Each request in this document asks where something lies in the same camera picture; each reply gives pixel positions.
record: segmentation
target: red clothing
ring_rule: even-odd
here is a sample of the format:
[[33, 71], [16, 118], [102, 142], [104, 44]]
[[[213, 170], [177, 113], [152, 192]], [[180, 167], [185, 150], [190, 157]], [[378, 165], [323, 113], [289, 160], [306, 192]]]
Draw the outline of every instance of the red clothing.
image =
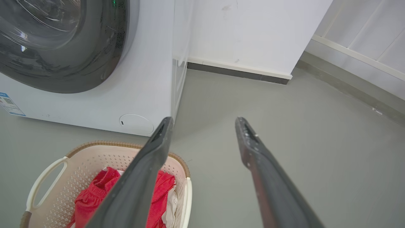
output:
[[75, 213], [67, 228], [70, 228], [74, 223], [76, 223], [76, 228], [84, 228], [119, 178], [119, 172], [111, 167], [107, 167], [107, 171], [99, 172], [90, 186], [77, 196]]
[[[76, 228], [84, 228], [119, 178], [119, 172], [111, 167], [107, 167], [107, 171], [101, 171], [90, 183], [90, 186], [77, 196], [75, 212], [67, 228], [70, 228], [74, 223], [76, 223]], [[166, 228], [162, 221], [162, 215], [166, 211], [167, 194], [174, 185], [175, 177], [159, 170], [146, 228]]]
[[162, 215], [166, 211], [167, 193], [174, 185], [175, 176], [159, 170], [146, 228], [166, 228], [166, 225], [162, 221]]

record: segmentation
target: white wall panel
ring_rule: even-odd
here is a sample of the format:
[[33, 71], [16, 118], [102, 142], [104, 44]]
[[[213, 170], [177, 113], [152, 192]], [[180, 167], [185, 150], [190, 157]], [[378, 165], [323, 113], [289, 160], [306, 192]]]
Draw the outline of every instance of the white wall panel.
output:
[[334, 0], [313, 39], [307, 52], [405, 100], [405, 0]]
[[290, 75], [332, 0], [195, 0], [190, 58]]
[[313, 40], [309, 42], [305, 51], [405, 100], [405, 81]]
[[348, 47], [381, 0], [346, 0], [325, 38]]
[[405, 28], [405, 0], [383, 0], [352, 48], [378, 59]]
[[387, 51], [381, 62], [401, 72], [405, 72], [405, 30]]
[[343, 4], [346, 0], [333, 0], [332, 4], [330, 5], [328, 11], [326, 12], [324, 18], [322, 19], [321, 23], [319, 24], [318, 28], [315, 31], [315, 34], [322, 37], [326, 30], [328, 30], [329, 26], [331, 25], [332, 21], [335, 20], [336, 16], [344, 6]]

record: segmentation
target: white washing machine body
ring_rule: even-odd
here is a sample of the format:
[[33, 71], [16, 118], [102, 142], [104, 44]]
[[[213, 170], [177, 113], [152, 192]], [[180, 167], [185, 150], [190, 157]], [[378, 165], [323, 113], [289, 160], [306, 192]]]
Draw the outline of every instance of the white washing machine body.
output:
[[[143, 136], [150, 136], [164, 117], [175, 118], [187, 68], [193, 0], [128, 3], [123, 52], [101, 84], [84, 92], [58, 93], [0, 73], [0, 104], [16, 116]], [[75, 56], [66, 58], [74, 61]]]

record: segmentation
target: dark baseboard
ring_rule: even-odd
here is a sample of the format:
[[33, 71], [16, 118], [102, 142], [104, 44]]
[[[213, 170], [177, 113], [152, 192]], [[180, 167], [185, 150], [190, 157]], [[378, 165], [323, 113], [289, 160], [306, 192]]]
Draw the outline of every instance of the dark baseboard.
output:
[[192, 69], [192, 70], [198, 70], [198, 71], [207, 71], [207, 72], [211, 72], [211, 73], [225, 74], [225, 75], [230, 75], [230, 76], [235, 76], [235, 77], [243, 77], [243, 78], [264, 81], [264, 82], [273, 82], [273, 83], [278, 83], [278, 84], [283, 84], [283, 85], [286, 85], [289, 81], [288, 79], [279, 78], [279, 77], [272, 77], [272, 76], [261, 75], [261, 74], [256, 74], [256, 73], [248, 73], [248, 72], [243, 72], [243, 71], [230, 70], [230, 69], [225, 69], [225, 68], [221, 68], [221, 67], [212, 67], [212, 66], [207, 66], [207, 65], [202, 65], [202, 64], [192, 63], [192, 62], [189, 62], [187, 64], [187, 68]]

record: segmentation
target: basket handle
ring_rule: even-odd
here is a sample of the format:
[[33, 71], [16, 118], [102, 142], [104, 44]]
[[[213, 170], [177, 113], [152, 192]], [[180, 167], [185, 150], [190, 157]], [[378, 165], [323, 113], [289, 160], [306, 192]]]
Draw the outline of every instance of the basket handle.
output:
[[[36, 179], [34, 185], [31, 188], [30, 193], [28, 194], [28, 199], [27, 199], [27, 211], [32, 212], [33, 210], [39, 208], [41, 204], [44, 202], [52, 188], [55, 186], [56, 182], [60, 178], [60, 176], [63, 174], [63, 172], [66, 170], [66, 167], [68, 166], [67, 160], [68, 157], [63, 157], [61, 159], [58, 159], [54, 161], [50, 166], [48, 166], [42, 173], [39, 175], [39, 177]], [[64, 163], [64, 166], [62, 168], [62, 171], [60, 171], [59, 175], [56, 177], [56, 179], [53, 181], [52, 185], [49, 187], [48, 191], [45, 193], [45, 195], [42, 197], [41, 201], [37, 204], [34, 205], [34, 200], [35, 197], [38, 193], [39, 187], [41, 186], [42, 182], [45, 180], [45, 178], [60, 164]]]

